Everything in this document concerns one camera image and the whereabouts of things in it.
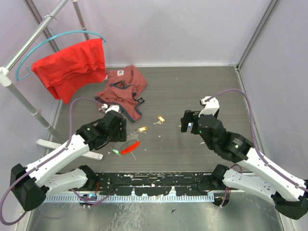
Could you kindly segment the green tag key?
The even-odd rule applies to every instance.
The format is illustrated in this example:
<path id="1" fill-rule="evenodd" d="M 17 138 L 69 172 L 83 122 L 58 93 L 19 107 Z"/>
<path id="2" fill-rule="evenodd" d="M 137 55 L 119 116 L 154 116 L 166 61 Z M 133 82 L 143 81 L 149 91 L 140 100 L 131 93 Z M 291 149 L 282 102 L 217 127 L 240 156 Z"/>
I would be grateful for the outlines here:
<path id="1" fill-rule="evenodd" d="M 118 150 L 113 149 L 112 152 L 116 155 L 120 155 L 120 152 Z"/>

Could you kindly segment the yellow tag key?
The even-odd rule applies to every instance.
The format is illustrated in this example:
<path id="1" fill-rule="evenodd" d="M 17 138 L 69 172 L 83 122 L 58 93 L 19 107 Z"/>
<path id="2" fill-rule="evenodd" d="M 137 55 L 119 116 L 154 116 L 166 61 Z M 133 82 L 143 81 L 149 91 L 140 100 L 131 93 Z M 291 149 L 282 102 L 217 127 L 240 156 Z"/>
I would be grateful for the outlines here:
<path id="1" fill-rule="evenodd" d="M 159 115 L 157 118 L 158 118 L 158 121 L 154 122 L 154 125 L 155 124 L 161 125 L 161 124 L 163 124 L 165 122 L 165 119 L 162 116 Z"/>
<path id="2" fill-rule="evenodd" d="M 147 130 L 147 127 L 146 127 L 146 126 L 140 127 L 140 128 L 138 128 L 138 129 L 136 129 L 136 130 L 133 130 L 131 133 L 129 133 L 129 134 L 127 135 L 127 138 L 130 138 L 130 137 L 132 137 L 132 136 L 138 135 L 139 133 L 145 133 L 146 130 Z"/>

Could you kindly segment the metal key organizer red handle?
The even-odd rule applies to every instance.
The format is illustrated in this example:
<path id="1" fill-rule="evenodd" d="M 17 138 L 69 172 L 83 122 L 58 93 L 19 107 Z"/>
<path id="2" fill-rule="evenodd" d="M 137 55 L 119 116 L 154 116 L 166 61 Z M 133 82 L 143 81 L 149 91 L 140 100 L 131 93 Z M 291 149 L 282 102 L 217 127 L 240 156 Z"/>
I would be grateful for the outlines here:
<path id="1" fill-rule="evenodd" d="M 128 154 L 134 151 L 140 144 L 138 139 L 130 139 L 126 142 L 117 142 L 112 149 L 118 150 L 120 155 Z"/>

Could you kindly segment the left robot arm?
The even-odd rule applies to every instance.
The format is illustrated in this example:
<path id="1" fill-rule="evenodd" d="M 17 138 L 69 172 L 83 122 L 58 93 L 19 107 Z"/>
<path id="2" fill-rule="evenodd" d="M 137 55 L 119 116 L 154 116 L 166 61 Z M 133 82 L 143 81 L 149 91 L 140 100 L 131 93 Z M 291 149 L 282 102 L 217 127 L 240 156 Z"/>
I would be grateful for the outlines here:
<path id="1" fill-rule="evenodd" d="M 97 186 L 98 177 L 87 165 L 68 173 L 59 173 L 63 167 L 92 150 L 99 150 L 110 142 L 127 140 L 127 121 L 115 111 L 102 119 L 82 125 L 67 142 L 48 155 L 27 166 L 11 169 L 11 192 L 24 211 L 39 207 L 47 197 L 70 189 L 90 191 Z"/>

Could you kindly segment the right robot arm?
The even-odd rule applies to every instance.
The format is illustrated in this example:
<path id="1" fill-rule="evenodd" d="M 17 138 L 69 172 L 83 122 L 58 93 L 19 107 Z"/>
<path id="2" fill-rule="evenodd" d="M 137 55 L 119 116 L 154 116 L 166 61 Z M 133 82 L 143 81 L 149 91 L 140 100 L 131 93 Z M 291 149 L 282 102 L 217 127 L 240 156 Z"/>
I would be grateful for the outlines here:
<path id="1" fill-rule="evenodd" d="M 227 131 L 217 115 L 199 115 L 186 110 L 181 118 L 181 131 L 186 132 L 192 123 L 191 133 L 200 135 L 209 150 L 222 159 L 255 173 L 246 176 L 230 167 L 218 164 L 210 175 L 215 189 L 235 188 L 257 196 L 284 216 L 298 220 L 308 212 L 308 182 L 276 166 L 244 136 Z"/>

